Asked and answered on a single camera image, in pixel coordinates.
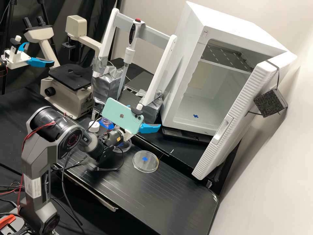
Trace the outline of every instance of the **sticker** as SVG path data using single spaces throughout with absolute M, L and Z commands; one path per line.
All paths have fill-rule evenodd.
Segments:
M 24 174 L 24 184 L 25 192 L 32 198 L 37 198 L 41 196 L 41 179 L 40 177 L 36 179 L 31 179 Z

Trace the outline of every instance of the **petri dish lid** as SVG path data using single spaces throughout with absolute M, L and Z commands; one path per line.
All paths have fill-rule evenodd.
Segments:
M 132 143 L 131 143 L 131 140 L 127 140 L 127 141 L 123 141 L 122 143 L 120 143 L 117 147 L 121 148 L 123 150 L 123 152 L 127 152 L 128 150 L 130 150 L 132 146 Z M 122 153 L 120 149 L 118 148 L 114 148 L 113 149 L 113 152 L 116 152 L 116 153 Z
M 157 170 L 159 160 L 155 154 L 142 150 L 135 153 L 133 157 L 133 164 L 138 170 L 145 173 L 151 173 Z

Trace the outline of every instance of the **black backdrop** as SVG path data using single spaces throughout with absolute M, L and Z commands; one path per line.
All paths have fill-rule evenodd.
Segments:
M 9 0 L 0 1 L 0 17 L 8 2 Z M 101 41 L 114 4 L 115 0 L 45 0 L 49 22 L 53 25 L 53 39 L 61 65 L 70 63 L 68 60 L 68 51 L 61 45 L 63 42 L 67 41 L 67 34 L 65 32 L 66 17 L 68 15 L 79 15 L 85 18 L 87 20 L 87 35 L 97 41 Z M 21 42 L 26 42 L 23 35 L 25 26 L 22 21 L 25 16 L 29 18 L 33 26 L 37 26 L 36 17 L 43 17 L 41 6 L 37 3 L 37 0 L 17 0 L 17 5 L 14 6 L 10 37 L 13 38 L 16 35 L 20 35 L 22 37 Z M 0 25 L 0 32 L 4 32 L 3 35 L 0 34 L 1 52 L 6 47 L 8 25 L 6 19 L 5 15 Z M 27 53 L 32 57 L 44 58 L 37 43 L 31 43 Z M 93 56 L 94 51 L 88 47 L 84 47 L 80 64 L 83 67 L 89 66 Z M 6 93 L 28 86 L 31 83 L 39 85 L 40 80 L 47 76 L 48 69 L 43 68 L 25 66 L 15 70 L 8 70 Z M 1 89 L 2 78 L 0 78 L 0 90 Z

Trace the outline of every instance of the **black foam block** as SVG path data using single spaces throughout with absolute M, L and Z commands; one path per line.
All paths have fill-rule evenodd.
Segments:
M 282 94 L 276 89 L 269 90 L 256 97 L 253 101 L 264 118 L 271 116 L 288 106 Z

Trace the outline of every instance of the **gray robotic arm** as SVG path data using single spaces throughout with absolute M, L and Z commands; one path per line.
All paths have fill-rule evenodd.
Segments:
M 40 128 L 47 123 L 53 125 Z M 101 141 L 51 107 L 37 110 L 26 125 L 29 134 L 34 130 L 36 132 L 25 142 L 22 151 L 26 197 L 21 200 L 19 214 L 38 234 L 49 234 L 60 219 L 50 201 L 51 165 L 65 157 L 76 145 L 101 163 L 112 152 L 114 145 L 123 141 L 123 134 L 120 130 L 113 130 Z

